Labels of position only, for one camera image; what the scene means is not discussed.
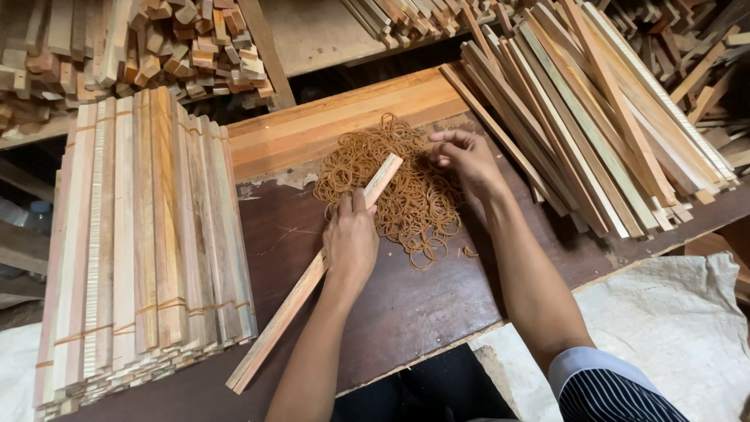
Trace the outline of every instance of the pile of wood scraps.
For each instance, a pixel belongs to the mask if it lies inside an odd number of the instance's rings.
[[[610,0],[598,7],[628,38],[688,121],[734,167],[750,164],[747,116],[730,116],[719,104],[738,88],[737,81],[747,84],[737,71],[738,61],[750,52],[750,32],[740,33],[737,24],[750,16],[748,2]]]
[[[0,131],[10,136],[143,88],[167,86],[177,99],[273,93],[233,0],[34,0],[0,8]]]
[[[166,87],[80,106],[55,187],[37,420],[257,336],[227,139]]]
[[[373,38],[406,48],[428,38],[449,38],[472,24],[510,26],[513,7],[497,0],[341,0]]]
[[[739,183],[654,81],[609,20],[589,3],[538,2],[484,48],[464,43],[468,84],[446,77],[511,153],[533,194],[580,232],[651,237],[692,217],[689,198],[714,201]],[[508,138],[474,93],[486,98]]]

